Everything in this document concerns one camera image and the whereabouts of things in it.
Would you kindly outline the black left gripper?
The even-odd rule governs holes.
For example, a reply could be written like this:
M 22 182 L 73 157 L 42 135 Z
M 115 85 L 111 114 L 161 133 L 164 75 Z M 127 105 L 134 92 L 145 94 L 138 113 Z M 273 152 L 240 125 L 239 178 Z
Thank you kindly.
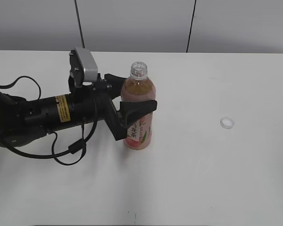
M 69 76 L 70 94 L 68 104 L 71 122 L 76 125 L 104 120 L 116 141 L 127 137 L 127 129 L 142 117 L 156 111 L 156 100 L 142 102 L 120 102 L 120 113 L 116 110 L 113 99 L 121 96 L 126 78 L 107 73 L 102 79 L 91 85 L 75 88 L 74 80 Z

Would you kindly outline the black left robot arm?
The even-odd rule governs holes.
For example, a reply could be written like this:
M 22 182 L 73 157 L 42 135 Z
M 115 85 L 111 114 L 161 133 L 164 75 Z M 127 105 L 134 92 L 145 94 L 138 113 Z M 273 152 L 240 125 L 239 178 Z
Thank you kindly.
M 0 146 L 5 141 L 12 147 L 27 145 L 51 131 L 59 131 L 104 120 L 115 140 L 127 137 L 136 121 L 157 108 L 156 100 L 120 102 L 116 110 L 113 99 L 121 95 L 125 78 L 106 74 L 91 85 L 75 88 L 69 78 L 70 93 L 28 101 L 23 97 L 0 92 Z M 0 86 L 9 89 L 15 83 Z

